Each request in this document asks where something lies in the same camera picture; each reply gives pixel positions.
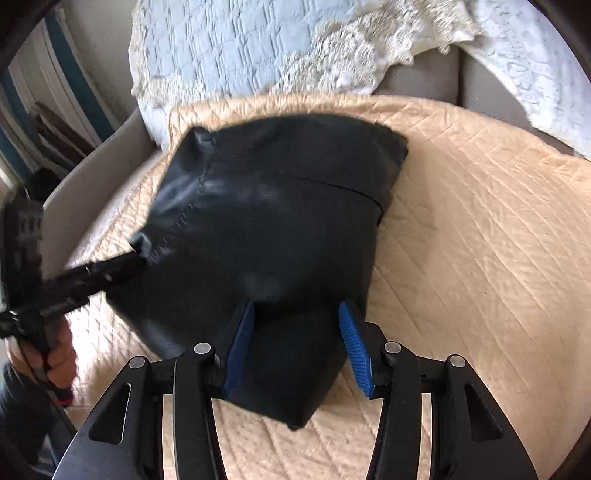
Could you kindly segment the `person's left hand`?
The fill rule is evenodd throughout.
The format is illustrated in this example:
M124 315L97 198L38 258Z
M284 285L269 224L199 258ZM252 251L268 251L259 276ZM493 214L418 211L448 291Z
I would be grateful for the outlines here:
M48 381L59 389L69 389L77 374L76 352L72 344L72 332L65 317L58 326L53 349L45 361L49 366L46 373ZM14 337L5 341L8 360L17 373L36 382L33 371L42 370L42 355L29 343L18 342Z

